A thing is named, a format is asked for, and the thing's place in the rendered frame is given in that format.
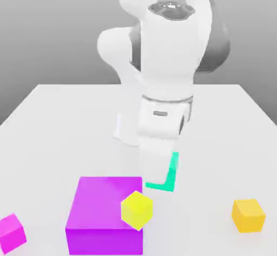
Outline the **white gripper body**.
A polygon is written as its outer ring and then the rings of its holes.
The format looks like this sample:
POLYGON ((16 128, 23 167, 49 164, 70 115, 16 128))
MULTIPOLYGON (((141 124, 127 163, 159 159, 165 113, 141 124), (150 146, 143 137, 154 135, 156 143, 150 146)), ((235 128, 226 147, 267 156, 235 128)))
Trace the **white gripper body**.
POLYGON ((139 164, 146 183, 164 184, 169 171, 175 141, 139 138, 139 164))

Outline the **small yellow cube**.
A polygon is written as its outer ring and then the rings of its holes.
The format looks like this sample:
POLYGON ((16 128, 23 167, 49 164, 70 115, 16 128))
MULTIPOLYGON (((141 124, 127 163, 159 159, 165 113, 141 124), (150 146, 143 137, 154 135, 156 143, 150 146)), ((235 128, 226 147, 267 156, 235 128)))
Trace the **small yellow cube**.
POLYGON ((121 219, 140 231, 153 217, 153 200, 134 191, 121 202, 121 219))

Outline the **small orange cube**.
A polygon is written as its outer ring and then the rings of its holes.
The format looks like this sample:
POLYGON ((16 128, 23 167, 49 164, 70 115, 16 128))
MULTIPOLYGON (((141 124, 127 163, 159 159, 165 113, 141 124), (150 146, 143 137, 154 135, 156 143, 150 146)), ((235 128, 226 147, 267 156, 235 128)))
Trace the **small orange cube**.
POLYGON ((261 232, 266 214, 256 199, 234 200, 232 219, 240 233, 261 232))

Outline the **small magenta cube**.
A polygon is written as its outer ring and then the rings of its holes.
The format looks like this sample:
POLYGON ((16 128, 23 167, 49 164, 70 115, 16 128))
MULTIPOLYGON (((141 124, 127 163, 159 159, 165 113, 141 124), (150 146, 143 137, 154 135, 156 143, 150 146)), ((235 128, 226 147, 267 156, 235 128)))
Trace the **small magenta cube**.
POLYGON ((0 249, 4 255, 26 242, 24 227, 14 213, 0 220, 0 249))

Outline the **large purple box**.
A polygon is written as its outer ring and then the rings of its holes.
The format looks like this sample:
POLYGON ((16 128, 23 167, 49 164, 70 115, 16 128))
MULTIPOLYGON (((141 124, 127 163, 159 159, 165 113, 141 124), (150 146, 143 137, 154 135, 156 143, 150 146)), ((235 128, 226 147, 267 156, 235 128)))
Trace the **large purple box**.
POLYGON ((71 255, 141 255, 143 232, 121 219, 121 202, 141 177, 80 177, 65 226, 71 255))

